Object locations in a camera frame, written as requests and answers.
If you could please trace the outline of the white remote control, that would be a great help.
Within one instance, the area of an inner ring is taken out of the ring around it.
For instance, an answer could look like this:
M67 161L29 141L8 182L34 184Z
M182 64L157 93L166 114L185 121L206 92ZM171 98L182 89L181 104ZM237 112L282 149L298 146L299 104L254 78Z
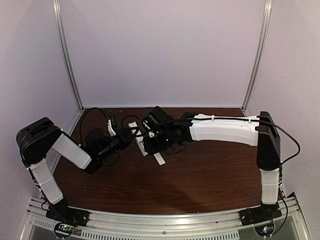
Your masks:
M138 125L137 125L137 123L134 121L134 122L130 122L130 123L128 124L128 127L129 127L129 128L138 128ZM148 155L148 153L145 151L143 140L144 140L144 138L143 138L142 136L137 136L137 137L135 138L135 141L136 141L136 143L137 143L137 146L138 146L139 150L141 151L142 155L145 157L145 156Z

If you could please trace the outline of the white battery cover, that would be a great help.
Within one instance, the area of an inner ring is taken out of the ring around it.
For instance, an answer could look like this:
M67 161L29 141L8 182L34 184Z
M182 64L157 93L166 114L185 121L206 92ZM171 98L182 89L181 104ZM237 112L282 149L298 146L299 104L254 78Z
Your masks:
M164 160L164 158L162 157L162 155L159 152L155 153L153 156L160 166L162 166L166 163L166 161Z

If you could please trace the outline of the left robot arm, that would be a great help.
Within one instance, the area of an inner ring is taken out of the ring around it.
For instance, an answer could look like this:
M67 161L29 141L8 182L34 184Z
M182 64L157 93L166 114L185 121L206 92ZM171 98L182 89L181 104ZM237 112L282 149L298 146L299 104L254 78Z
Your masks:
M85 137L85 146L76 143L48 117L33 122L16 134L23 164L47 201L54 205L51 211L61 222L69 221L72 211L61 203L64 195L48 165L48 153L55 152L87 174L93 175L106 164L111 155L127 148L139 131L137 127L112 129L110 122L107 128L110 136L106 136L99 128L90 130Z

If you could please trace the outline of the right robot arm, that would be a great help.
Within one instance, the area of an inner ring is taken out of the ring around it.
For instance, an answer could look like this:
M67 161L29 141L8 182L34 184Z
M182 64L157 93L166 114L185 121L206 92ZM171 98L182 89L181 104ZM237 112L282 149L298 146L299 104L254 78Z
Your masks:
M161 107L153 108L143 119L146 132L143 148L149 155L163 152L173 145L193 141L222 141L257 148L256 164L261 173L261 204L256 210L259 220L268 220L275 212L281 177L280 135L271 115L229 117L184 112L173 118Z

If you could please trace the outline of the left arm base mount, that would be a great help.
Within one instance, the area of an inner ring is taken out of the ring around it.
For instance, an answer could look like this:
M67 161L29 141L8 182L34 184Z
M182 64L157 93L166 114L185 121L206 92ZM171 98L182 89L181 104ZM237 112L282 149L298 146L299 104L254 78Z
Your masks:
M57 213L54 209L50 208L45 216L49 219L67 223L76 227L86 227L89 220L90 213L86 210L67 208L66 211Z

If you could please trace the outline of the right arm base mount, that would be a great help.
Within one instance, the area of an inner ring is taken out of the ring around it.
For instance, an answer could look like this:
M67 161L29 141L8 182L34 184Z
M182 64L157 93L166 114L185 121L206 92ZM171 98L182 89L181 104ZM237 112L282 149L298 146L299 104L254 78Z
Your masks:
M262 204L257 207L246 208L239 212L242 226L259 224L271 221L282 216L282 211L278 204Z

